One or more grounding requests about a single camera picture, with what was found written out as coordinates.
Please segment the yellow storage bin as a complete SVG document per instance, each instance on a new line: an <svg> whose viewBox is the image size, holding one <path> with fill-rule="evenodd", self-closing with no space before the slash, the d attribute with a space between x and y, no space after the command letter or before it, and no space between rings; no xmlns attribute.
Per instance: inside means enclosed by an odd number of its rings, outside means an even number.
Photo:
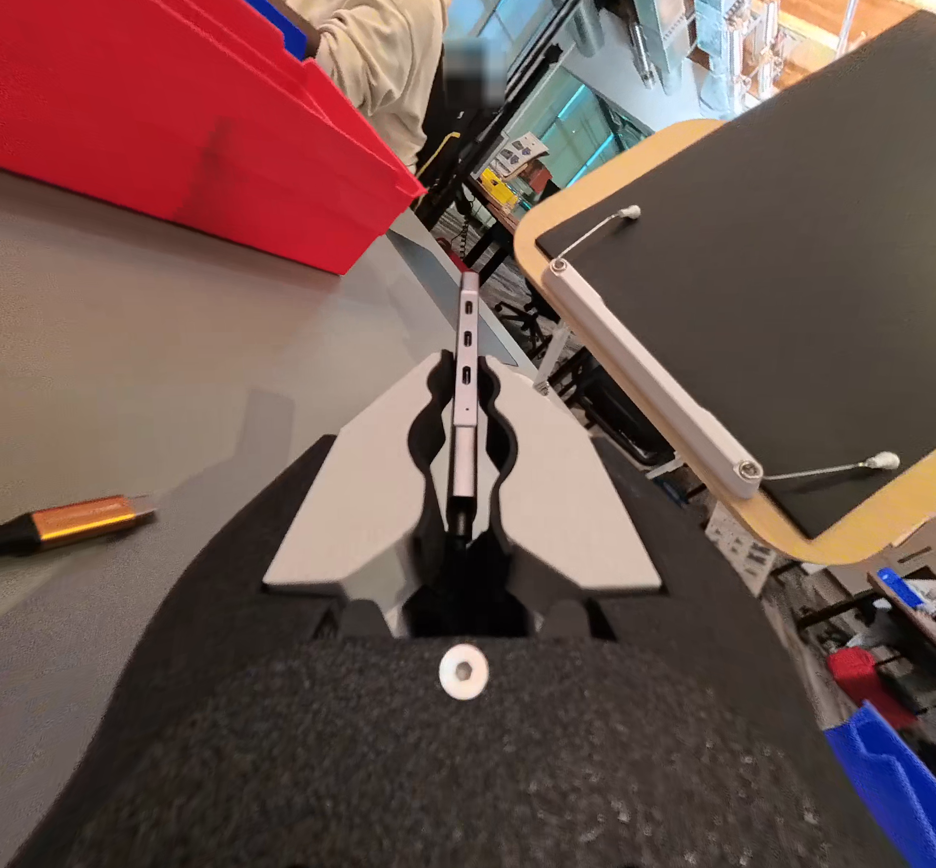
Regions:
<svg viewBox="0 0 936 868"><path fill-rule="evenodd" d="M502 210L512 212L518 205L519 195L492 168L485 168L477 181L484 194Z"/></svg>

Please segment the black office chair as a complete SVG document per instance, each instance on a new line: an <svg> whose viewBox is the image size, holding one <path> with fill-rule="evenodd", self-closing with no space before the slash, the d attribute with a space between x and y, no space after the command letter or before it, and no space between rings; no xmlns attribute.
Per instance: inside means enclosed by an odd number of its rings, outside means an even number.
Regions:
<svg viewBox="0 0 936 868"><path fill-rule="evenodd" d="M431 229L447 208L439 206L440 195L458 169L467 148L483 137L504 104L480 109L461 109L449 99L444 77L444 61L440 61L429 93L429 103L423 121L425 142L415 163L415 177L425 188L413 202L415 216Z"/></svg>

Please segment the grey USB hub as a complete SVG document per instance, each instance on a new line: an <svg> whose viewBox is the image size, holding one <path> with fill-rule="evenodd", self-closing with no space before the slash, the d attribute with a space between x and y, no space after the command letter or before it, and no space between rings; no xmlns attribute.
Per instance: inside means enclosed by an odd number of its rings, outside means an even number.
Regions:
<svg viewBox="0 0 936 868"><path fill-rule="evenodd" d="M477 504L479 289L478 274L463 272L456 319L447 502L448 536L460 547L472 540Z"/></svg>

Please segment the red storage bin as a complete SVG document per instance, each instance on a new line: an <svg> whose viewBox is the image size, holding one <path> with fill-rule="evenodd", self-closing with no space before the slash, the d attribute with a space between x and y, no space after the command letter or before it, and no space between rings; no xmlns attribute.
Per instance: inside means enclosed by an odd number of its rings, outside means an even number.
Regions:
<svg viewBox="0 0 936 868"><path fill-rule="evenodd" d="M917 723L917 716L887 690L873 655L861 647L843 647L825 660L835 684L861 708L871 705L896 730Z"/></svg>
<svg viewBox="0 0 936 868"><path fill-rule="evenodd" d="M1 0L1 165L339 276L424 192L244 0Z"/></svg>

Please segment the white stand with black board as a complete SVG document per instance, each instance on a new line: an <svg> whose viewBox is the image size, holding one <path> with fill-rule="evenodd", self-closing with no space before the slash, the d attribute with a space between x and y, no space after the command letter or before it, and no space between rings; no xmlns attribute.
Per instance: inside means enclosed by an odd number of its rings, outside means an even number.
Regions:
<svg viewBox="0 0 936 868"><path fill-rule="evenodd" d="M534 287L767 546L862 562L934 518L934 14L535 206Z"/></svg>

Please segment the wooden table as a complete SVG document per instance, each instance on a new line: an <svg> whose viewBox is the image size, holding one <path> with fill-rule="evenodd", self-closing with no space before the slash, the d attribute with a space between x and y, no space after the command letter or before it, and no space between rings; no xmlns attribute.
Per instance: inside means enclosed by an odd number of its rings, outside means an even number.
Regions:
<svg viewBox="0 0 936 868"><path fill-rule="evenodd" d="M475 199L487 209L496 221L509 228L509 230L515 230L521 219L541 201L564 190L562 186L548 180L542 191L536 191L525 180L517 178L507 184L519 195L519 202L512 212L507 212L499 208L494 201L491 201L484 194L484 190L477 179L473 176L469 177L464 183L465 189L474 195Z"/></svg>
<svg viewBox="0 0 936 868"><path fill-rule="evenodd" d="M880 581L878 581L878 579L876 578L877 572L878 570L868 573L867 575L867 581L869 582L872 589L875 592L877 592L881 597L885 598L891 604L892 608L896 610L897 612L899 612L902 616L904 616L908 620L908 622L911 623L916 628L916 630L919 631L919 633L924 638L924 640L929 642L934 647L935 646L934 600L925 596L925 598L930 603L930 608L927 613L916 612L916 611L910 610L906 607L906 605L902 604L895 597L894 593L890 592L886 587L884 587L880 583ZM907 582L910 583L914 587L914 589L916 589L922 596L924 596L918 590L918 587L915 587L915 585L912 582L910 581L907 581Z"/></svg>

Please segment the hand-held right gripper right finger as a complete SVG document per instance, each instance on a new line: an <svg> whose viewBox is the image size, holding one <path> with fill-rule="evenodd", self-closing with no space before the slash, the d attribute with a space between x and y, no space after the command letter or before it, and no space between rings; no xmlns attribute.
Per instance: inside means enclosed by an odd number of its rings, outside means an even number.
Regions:
<svg viewBox="0 0 936 868"><path fill-rule="evenodd" d="M478 404L492 583L509 629L532 634L560 603L589 619L600 600L662 593L660 571L572 414L488 356L478 361Z"/></svg>

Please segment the black cable orange plugs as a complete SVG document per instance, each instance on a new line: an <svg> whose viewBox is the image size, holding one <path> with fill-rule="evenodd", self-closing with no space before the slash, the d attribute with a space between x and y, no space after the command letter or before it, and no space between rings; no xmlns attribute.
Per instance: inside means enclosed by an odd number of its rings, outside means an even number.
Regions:
<svg viewBox="0 0 936 868"><path fill-rule="evenodd" d="M28 511L1 524L1 556L38 553L119 534L150 523L157 507L147 496L115 495Z"/></svg>

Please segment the grey desk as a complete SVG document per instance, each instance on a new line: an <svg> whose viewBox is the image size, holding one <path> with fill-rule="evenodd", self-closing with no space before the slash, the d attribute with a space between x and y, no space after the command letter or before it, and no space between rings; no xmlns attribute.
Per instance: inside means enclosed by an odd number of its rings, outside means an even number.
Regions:
<svg viewBox="0 0 936 868"><path fill-rule="evenodd" d="M2 866L197 553L450 347L460 273L410 212L346 276L3 172L2 521L147 496L136 532L2 558Z"/></svg>

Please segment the white printed sheet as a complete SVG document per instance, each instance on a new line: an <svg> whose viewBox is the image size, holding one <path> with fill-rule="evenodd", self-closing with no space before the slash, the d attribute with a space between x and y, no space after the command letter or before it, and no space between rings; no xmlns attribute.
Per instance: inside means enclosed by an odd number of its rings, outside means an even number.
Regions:
<svg viewBox="0 0 936 868"><path fill-rule="evenodd" d="M760 597L779 555L750 534L718 502L710 514L705 535L740 576L754 597Z"/></svg>

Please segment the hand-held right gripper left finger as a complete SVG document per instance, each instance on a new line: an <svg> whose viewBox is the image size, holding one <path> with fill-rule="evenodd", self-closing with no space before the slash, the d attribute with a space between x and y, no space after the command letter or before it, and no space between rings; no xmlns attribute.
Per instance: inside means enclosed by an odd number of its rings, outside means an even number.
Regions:
<svg viewBox="0 0 936 868"><path fill-rule="evenodd" d="M262 583L372 602L393 635L438 569L446 528L430 473L444 448L454 357L430 354L340 429Z"/></svg>

